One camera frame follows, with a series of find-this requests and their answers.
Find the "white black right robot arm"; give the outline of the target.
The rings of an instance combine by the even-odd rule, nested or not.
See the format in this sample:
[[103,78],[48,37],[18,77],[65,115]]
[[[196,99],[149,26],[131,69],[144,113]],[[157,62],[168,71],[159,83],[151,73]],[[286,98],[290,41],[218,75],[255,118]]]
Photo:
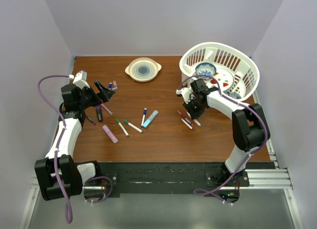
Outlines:
[[217,159],[227,146],[221,137],[223,122],[206,125],[195,130],[191,122],[205,109],[219,111],[232,121],[235,146],[224,154],[224,162],[217,178],[218,184],[233,185],[243,173],[251,155],[270,137],[265,116],[260,105],[246,105],[228,96],[215,82],[208,87],[201,76],[190,85],[182,83],[177,89],[187,111],[182,116],[175,104],[165,94],[151,96],[148,91],[128,92],[120,99],[115,116],[108,120],[103,130],[114,143],[111,159],[127,162],[184,162]]

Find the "white marker dark blue cap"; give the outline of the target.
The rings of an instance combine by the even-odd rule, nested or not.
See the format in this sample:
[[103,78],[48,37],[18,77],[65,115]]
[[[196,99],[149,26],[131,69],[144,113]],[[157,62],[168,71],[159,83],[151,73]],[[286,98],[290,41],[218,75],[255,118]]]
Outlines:
[[147,113],[147,108],[144,108],[144,110],[143,110],[143,116],[142,116],[142,121],[141,121],[141,127],[143,127],[143,125],[144,125],[146,113]]

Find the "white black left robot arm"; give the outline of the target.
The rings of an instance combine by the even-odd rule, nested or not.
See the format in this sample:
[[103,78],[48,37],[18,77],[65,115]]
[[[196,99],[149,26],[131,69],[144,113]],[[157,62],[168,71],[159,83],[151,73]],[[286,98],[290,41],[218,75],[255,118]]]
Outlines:
[[74,147],[86,119],[85,110],[108,102],[115,94],[99,81],[96,93],[85,81],[74,81],[61,88],[63,102],[57,113],[58,131],[51,149],[42,160],[35,162],[35,173],[44,200],[79,195],[83,185],[98,185],[103,179],[97,161],[79,165],[73,160]]

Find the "white pen lavender cap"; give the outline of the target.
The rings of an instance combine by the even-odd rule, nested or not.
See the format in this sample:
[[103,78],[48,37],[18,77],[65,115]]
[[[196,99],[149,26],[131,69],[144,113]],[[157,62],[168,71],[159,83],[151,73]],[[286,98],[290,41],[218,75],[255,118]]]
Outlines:
[[197,126],[199,126],[199,127],[202,126],[196,119],[193,119],[193,122],[194,122]]

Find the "red transparent pen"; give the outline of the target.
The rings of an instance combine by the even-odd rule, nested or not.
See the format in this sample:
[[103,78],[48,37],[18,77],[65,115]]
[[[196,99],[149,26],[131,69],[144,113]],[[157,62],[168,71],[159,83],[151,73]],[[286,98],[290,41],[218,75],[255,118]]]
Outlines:
[[182,116],[182,118],[187,122],[189,123],[191,126],[194,126],[191,121],[181,112],[181,111],[178,111],[177,112]]

